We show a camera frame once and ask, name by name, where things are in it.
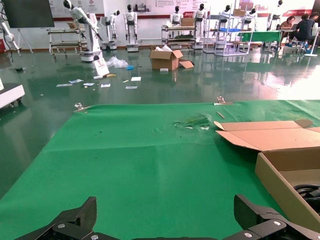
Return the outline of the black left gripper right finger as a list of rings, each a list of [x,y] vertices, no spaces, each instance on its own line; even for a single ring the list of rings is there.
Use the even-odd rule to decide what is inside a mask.
[[[292,223],[271,207],[252,203],[242,194],[233,199],[233,214],[242,231],[226,240],[318,240],[320,234]]]

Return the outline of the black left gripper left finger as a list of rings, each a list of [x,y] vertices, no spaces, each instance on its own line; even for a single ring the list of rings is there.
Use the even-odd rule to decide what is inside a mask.
[[[114,240],[93,230],[97,222],[97,198],[90,196],[80,207],[58,214],[48,225],[18,237],[19,240]]]

